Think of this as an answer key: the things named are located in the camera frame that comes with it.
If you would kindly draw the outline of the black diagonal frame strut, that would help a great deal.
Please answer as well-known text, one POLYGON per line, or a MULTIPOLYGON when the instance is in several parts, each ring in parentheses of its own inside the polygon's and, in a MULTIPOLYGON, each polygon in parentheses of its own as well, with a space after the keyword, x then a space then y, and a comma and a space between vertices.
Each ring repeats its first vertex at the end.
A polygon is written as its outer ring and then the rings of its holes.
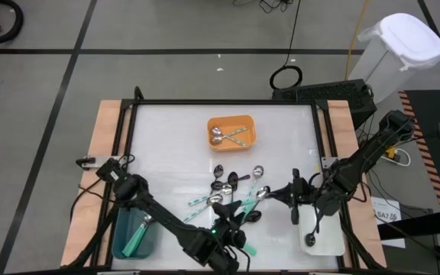
POLYGON ((111 183, 105 184, 105 197, 102 198, 102 201, 105 204, 112 203, 112 208, 108 211, 107 215, 100 221, 98 228, 95 231, 95 234, 91 237, 88 244, 83 248, 83 250, 78 254, 75 260, 66 265, 66 267, 83 267, 86 261, 93 255, 94 252, 99 251, 98 246, 101 245, 102 238, 105 235, 106 231, 115 223, 116 218, 118 217, 118 210, 120 209, 120 205, 118 202, 110 200, 111 192, 113 185, 111 183))
POLYGON ((351 227, 351 219, 349 214, 343 215, 341 218, 341 229, 344 232, 348 243, 350 244, 351 266, 360 269, 360 260, 363 261, 367 269, 383 270, 384 267, 377 263, 373 256, 367 251, 363 244, 359 241, 351 227))

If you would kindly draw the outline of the orange plastic bin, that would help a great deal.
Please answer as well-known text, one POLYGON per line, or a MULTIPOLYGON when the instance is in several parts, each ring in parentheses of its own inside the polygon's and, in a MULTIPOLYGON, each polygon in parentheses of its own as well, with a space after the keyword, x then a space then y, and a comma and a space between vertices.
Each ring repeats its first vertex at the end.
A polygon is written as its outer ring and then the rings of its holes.
POLYGON ((207 131, 209 146, 217 152, 247 150, 257 140, 254 119, 250 115, 210 118, 207 131))

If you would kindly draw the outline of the teal plastic bin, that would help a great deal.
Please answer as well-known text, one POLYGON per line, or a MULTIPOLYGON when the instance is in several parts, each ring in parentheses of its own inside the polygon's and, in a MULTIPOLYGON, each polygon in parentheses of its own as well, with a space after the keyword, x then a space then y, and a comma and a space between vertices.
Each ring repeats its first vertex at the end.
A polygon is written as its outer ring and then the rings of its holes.
POLYGON ((145 232, 139 225, 147 213, 136 208, 120 209, 112 242, 112 254, 120 260, 143 260, 152 255, 157 244, 158 229, 155 221, 145 232))

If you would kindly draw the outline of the black beam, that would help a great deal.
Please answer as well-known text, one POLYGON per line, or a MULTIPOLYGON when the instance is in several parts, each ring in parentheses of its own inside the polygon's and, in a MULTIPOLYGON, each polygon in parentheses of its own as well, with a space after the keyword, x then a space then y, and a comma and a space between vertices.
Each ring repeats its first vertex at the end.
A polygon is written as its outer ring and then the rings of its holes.
POLYGON ((402 220, 378 225, 380 239, 393 240, 440 234, 440 221, 402 220))

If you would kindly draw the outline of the white plastic bin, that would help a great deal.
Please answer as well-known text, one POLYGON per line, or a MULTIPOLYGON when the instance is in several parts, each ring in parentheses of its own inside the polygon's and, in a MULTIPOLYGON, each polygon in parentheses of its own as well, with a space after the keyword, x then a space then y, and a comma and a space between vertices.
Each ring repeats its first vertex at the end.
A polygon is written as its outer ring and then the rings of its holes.
POLYGON ((314 256, 342 256, 345 253, 345 241, 341 230, 340 214, 324 215, 319 222, 319 230, 315 231, 315 243, 307 244, 306 236, 316 226, 317 217, 312 205, 300 205, 299 210, 299 243, 301 249, 314 256))

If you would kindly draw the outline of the black computer case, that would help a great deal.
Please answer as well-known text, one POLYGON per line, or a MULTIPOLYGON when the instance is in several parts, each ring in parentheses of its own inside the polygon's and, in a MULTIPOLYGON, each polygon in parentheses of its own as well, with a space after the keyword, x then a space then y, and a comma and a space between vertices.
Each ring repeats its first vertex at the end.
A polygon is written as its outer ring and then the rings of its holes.
POLYGON ((272 100, 277 101, 304 102, 318 99, 346 101, 355 129, 377 110, 371 87, 362 79, 277 89, 272 94, 272 100))

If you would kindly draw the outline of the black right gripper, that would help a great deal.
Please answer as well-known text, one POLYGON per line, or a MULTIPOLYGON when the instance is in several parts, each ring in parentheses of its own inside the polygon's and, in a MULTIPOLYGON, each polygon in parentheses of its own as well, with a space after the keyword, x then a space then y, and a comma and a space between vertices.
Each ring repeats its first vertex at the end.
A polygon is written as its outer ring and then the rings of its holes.
POLYGON ((318 188, 313 185, 314 179, 321 173, 314 173, 308 180, 300 176, 300 171, 293 168, 293 181, 280 189, 269 193, 270 199, 275 199, 290 208, 290 219, 293 225, 299 224, 299 206, 313 204, 318 188))

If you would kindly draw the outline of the white paper label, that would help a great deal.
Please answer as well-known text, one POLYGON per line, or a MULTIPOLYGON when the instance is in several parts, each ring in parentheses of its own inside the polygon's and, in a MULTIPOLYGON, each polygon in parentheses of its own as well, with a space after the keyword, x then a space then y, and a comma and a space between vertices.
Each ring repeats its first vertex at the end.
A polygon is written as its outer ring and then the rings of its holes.
MULTIPOLYGON (((378 225, 381 225, 384 222, 397 222, 402 219, 400 204, 397 201, 378 197, 372 197, 371 201, 374 212, 377 216, 378 225)), ((382 245, 404 249, 406 247, 406 242, 403 238, 400 238, 382 241, 382 245)))

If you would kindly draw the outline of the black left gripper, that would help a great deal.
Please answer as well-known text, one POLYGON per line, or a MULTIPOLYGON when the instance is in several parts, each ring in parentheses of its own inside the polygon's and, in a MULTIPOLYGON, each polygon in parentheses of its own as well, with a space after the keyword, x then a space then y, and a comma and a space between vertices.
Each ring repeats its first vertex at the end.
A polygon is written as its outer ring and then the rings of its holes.
POLYGON ((222 246, 244 248, 247 242, 245 232, 235 223, 231 223, 228 220, 241 221, 244 217, 244 213, 238 212, 238 209, 242 208, 242 206, 243 202, 241 200, 231 202, 228 205, 222 205, 217 202, 212 205, 212 209, 218 218, 210 228, 210 232, 220 241, 222 246))

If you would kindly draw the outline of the hazard striped black mat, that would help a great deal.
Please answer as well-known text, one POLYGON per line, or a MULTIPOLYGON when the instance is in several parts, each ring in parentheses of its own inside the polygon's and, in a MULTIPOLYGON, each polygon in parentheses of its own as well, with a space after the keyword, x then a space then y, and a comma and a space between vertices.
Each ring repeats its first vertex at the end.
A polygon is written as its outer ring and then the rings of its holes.
POLYGON ((398 92, 406 115, 413 117, 413 134, 440 207, 440 89, 398 92))

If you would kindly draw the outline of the white trash can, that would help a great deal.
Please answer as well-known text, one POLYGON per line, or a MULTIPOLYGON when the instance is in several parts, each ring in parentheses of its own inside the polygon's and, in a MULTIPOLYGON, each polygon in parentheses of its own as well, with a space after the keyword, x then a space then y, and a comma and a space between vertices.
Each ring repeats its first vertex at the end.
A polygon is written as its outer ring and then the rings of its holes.
POLYGON ((378 104, 399 90, 417 72, 440 62, 440 37, 418 18, 396 13, 359 33, 367 46, 349 74, 361 79, 378 104))

